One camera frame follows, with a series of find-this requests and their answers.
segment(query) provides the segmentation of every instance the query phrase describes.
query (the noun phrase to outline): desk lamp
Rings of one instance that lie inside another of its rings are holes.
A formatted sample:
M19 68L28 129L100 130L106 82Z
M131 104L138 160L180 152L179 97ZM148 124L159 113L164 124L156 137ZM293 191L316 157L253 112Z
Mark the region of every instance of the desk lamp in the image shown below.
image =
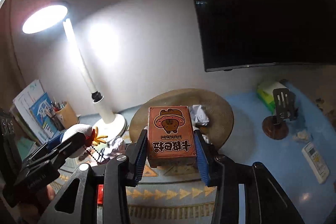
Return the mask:
M55 4L44 7L35 12L25 21L22 27L22 31L26 34L32 34L43 31L60 22L61 20L63 21L65 34L71 46L71 54L74 56L85 83L91 92L93 105L101 116L101 119L95 123L94 126L98 127L99 133L101 135L108 136L106 141L109 142L124 132L126 121L121 114L114 114L111 111L106 101L104 100L104 96L98 92L78 48L75 33L73 31L70 18L67 16L67 14L68 8L64 5Z

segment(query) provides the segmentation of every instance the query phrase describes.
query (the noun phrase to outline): white plush toy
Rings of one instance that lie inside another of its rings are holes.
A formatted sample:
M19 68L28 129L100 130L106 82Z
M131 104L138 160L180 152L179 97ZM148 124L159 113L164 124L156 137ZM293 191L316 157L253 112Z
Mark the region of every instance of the white plush toy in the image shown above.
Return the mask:
M95 127L92 129L92 126L88 124L82 124L78 123L70 127L67 131L65 131L62 142L70 138L72 135L76 134L77 132L81 132L85 135L85 137L91 137L92 139L92 145L99 145L101 142L106 143L102 138L107 138L107 136L98 136L98 127ZM85 152L86 146L83 145L82 148L78 149L76 152L74 152L69 158L77 158L80 155L82 155Z

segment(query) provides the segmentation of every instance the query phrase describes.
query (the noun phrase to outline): red box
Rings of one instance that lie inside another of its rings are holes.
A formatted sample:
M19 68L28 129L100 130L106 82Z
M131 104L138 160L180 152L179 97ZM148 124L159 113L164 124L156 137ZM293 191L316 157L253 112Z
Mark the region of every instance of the red box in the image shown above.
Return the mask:
M191 165L196 160L194 132L187 106L149 107L148 162L151 167Z

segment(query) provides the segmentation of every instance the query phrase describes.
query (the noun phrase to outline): black screen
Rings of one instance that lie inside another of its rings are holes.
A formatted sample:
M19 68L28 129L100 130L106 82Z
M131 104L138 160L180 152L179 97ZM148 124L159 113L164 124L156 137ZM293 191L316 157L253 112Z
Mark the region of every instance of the black screen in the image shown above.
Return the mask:
M194 0L206 71L336 63L335 0Z

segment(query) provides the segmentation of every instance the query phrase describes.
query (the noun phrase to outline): lamp base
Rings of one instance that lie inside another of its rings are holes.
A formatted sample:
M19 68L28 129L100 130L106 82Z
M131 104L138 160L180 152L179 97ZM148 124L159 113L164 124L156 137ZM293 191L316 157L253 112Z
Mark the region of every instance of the lamp base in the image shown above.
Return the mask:
M98 120L93 126L93 128L98 127L98 135L106 135L108 136L106 139L107 143L114 140L115 137L120 136L124 133L126 128L126 120L123 115L115 114L115 119L113 122L104 123L103 119Z

